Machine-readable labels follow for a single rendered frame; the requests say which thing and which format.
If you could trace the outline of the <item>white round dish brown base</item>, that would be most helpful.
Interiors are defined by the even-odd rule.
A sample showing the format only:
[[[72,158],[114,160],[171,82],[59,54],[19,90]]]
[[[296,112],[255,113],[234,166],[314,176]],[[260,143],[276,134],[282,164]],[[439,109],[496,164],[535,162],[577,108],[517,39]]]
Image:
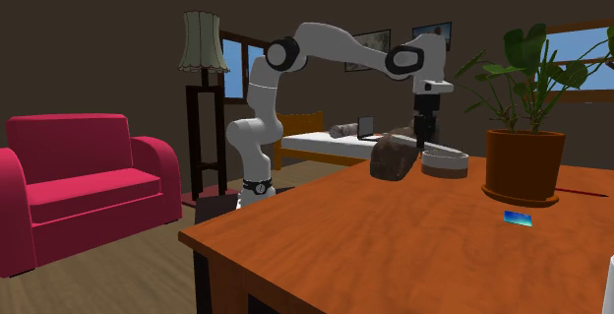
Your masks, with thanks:
[[[465,153],[432,149],[421,155],[421,171],[444,179],[461,179],[468,175],[469,156]]]

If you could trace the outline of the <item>brown rough lump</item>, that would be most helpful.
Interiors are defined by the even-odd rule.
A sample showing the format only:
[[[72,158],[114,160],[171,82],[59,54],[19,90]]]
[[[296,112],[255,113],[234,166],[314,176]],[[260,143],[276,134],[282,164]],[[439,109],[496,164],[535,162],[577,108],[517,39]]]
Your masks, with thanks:
[[[376,179],[400,181],[405,178],[418,158],[415,146],[397,143],[386,135],[373,147],[370,160],[370,175]]]

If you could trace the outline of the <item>wooden bed with white mattress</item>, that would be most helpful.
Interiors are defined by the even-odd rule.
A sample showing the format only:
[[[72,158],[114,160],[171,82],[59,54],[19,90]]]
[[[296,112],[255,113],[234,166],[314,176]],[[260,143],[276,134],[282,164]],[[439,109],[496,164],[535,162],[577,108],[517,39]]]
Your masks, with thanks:
[[[284,157],[352,166],[368,160],[375,142],[356,135],[333,138],[323,127],[323,112],[277,114],[283,136],[274,143],[273,168],[281,170]]]

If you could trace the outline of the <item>green plant in brown pot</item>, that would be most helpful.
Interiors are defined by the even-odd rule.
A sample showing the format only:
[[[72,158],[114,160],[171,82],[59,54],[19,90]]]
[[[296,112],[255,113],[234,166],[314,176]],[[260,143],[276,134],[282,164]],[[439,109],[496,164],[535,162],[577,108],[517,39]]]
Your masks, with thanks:
[[[580,89],[603,64],[614,62],[614,24],[607,28],[606,37],[588,50],[603,44],[607,52],[602,57],[588,60],[582,54],[559,63],[558,51],[547,39],[547,27],[538,23],[529,31],[505,33],[506,67],[486,60],[482,50],[456,71],[457,79],[479,66],[482,72],[474,77],[476,81],[488,87],[498,78],[507,82],[507,106],[492,93],[492,102],[479,94],[478,102],[466,109],[484,105],[495,113],[495,121],[504,123],[502,129],[486,134],[486,174],[481,187],[486,196],[527,208],[546,208],[559,201],[556,183],[566,135],[543,131],[541,126],[563,93]]]

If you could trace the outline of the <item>blue phone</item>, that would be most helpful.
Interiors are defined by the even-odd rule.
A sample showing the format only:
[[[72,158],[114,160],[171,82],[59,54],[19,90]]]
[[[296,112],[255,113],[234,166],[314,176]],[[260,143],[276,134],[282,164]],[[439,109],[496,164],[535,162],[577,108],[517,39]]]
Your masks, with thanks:
[[[518,212],[504,211],[504,221],[522,226],[532,226],[531,216]]]

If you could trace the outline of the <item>wooden table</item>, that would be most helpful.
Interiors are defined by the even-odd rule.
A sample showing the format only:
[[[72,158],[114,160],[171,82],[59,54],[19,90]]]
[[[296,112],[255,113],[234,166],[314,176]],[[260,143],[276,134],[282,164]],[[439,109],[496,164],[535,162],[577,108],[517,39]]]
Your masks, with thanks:
[[[256,297],[282,314],[601,314],[614,255],[614,170],[562,166],[557,204],[532,226],[464,179],[414,168],[401,181],[360,163],[188,227],[209,262],[214,314]]]

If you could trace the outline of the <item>red pencil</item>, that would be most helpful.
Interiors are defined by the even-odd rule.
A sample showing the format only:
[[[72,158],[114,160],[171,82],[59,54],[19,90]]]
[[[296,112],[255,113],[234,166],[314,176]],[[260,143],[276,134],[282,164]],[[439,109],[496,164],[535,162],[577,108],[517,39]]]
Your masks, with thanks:
[[[561,191],[561,192],[567,192],[567,193],[573,193],[573,194],[579,194],[579,195],[586,195],[586,196],[593,196],[593,197],[601,197],[601,198],[607,198],[608,197],[608,195],[602,194],[602,193],[595,193],[595,192],[588,192],[588,191],[575,190],[575,189],[567,189],[567,188],[555,188],[555,191]]]

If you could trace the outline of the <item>floor lamp with pale shade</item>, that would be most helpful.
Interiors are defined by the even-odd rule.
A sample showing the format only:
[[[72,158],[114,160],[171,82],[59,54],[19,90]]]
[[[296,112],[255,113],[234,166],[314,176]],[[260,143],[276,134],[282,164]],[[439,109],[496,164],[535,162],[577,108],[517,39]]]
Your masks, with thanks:
[[[204,11],[188,11],[183,14],[185,43],[178,70],[199,73],[199,86],[186,86],[186,110],[191,173],[191,193],[197,202],[203,192],[203,172],[217,172],[219,195],[227,191],[227,166],[225,155],[224,89],[211,86],[209,73],[223,74],[229,71],[223,58],[219,40],[219,16]],[[215,148],[214,162],[202,161],[199,94],[214,95],[215,101]]]

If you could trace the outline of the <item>dark robot stand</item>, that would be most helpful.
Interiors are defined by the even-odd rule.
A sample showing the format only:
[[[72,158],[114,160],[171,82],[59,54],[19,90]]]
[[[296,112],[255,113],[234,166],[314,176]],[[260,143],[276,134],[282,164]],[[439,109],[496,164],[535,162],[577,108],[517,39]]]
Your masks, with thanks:
[[[234,211],[238,201],[238,193],[238,190],[229,188],[224,195],[220,195],[216,185],[204,188],[195,201],[195,224]]]

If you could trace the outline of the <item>white cylinder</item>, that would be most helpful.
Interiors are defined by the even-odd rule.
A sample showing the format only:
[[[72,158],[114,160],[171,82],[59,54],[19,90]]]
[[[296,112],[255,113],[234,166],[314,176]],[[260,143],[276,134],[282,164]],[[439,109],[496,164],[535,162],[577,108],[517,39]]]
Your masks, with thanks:
[[[614,255],[610,258],[602,314],[614,314]]]

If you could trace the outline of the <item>red sofa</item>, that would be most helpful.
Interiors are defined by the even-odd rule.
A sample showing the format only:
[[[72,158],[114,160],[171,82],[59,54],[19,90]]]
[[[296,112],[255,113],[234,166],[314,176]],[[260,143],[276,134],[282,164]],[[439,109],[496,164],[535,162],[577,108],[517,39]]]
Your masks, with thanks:
[[[122,114],[14,116],[0,148],[0,278],[181,219],[177,157]]]

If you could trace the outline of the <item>wall picture blue image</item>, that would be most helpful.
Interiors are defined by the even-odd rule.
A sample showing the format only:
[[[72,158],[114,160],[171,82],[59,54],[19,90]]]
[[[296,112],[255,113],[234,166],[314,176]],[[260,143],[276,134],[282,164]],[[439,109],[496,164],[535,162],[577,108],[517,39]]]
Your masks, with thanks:
[[[440,35],[446,43],[446,49],[448,51],[451,50],[451,33],[452,33],[452,23],[446,22],[441,24],[423,26],[412,29],[412,37],[416,38],[424,33],[434,33]]]

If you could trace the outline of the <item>wall picture pale image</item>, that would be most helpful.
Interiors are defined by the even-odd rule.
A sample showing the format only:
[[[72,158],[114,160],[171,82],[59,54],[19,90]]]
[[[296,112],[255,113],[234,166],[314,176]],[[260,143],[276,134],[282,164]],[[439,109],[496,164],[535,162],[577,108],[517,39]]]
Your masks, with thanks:
[[[388,52],[391,48],[391,30],[372,31],[361,34],[356,34],[354,38],[363,46],[371,49],[376,49],[382,52]],[[368,71],[369,67],[356,64],[345,63],[345,72]]]

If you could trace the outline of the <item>window with brown frame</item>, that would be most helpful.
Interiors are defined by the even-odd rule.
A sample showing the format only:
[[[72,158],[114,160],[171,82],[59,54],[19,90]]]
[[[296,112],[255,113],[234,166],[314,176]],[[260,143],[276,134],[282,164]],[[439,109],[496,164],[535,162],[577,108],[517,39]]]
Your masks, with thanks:
[[[614,19],[547,27],[549,51],[557,50],[554,63],[565,69],[568,62],[581,59],[590,73],[579,90],[569,88],[558,102],[614,102],[614,54],[599,64],[609,52],[607,29],[612,26]]]

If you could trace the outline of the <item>window with dark frame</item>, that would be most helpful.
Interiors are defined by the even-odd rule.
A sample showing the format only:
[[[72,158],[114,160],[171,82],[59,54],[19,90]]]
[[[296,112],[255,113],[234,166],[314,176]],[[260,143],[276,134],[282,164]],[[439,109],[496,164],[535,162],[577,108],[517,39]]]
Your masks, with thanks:
[[[269,43],[249,36],[220,31],[223,57],[229,69],[220,76],[227,104],[246,104],[249,75],[257,57],[263,56]]]

